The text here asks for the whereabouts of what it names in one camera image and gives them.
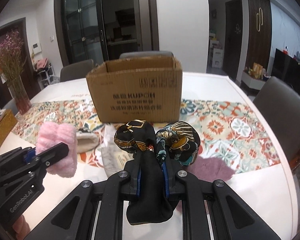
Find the left hand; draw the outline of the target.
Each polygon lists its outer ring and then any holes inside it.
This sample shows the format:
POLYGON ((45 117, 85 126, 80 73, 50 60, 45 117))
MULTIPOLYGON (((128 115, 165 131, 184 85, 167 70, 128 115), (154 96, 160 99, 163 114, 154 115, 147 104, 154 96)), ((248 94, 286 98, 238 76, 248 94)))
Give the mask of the left hand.
POLYGON ((17 240, 23 240, 31 231, 25 217, 21 215, 12 225, 17 240))

